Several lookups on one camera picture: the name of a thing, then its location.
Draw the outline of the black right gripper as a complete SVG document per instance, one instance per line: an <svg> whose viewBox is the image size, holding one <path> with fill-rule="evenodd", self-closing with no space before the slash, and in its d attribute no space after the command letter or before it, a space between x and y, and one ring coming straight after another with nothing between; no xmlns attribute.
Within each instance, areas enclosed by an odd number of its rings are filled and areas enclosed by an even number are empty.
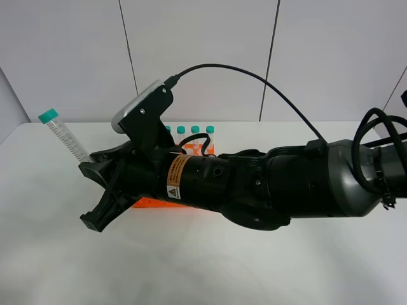
<svg viewBox="0 0 407 305"><path fill-rule="evenodd" d="M106 188L119 160L134 150L124 144L90 154L82 162L84 177ZM229 163L225 159L182 154L175 147L155 147L126 159L120 182L130 194L106 189L97 206L80 216L84 225L101 233L141 197L218 212L229 201Z"/></svg>

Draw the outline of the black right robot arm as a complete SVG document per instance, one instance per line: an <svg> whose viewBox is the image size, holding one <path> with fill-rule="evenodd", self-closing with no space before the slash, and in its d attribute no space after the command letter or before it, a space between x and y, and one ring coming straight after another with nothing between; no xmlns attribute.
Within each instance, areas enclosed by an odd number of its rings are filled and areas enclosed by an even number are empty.
<svg viewBox="0 0 407 305"><path fill-rule="evenodd" d="M128 141L79 166L104 188L81 220L101 232L142 198L222 214L239 226L273 231L295 218L362 217L406 197L406 135L399 116L377 108L352 140L255 149L219 156L184 154L159 115L120 121Z"/></svg>

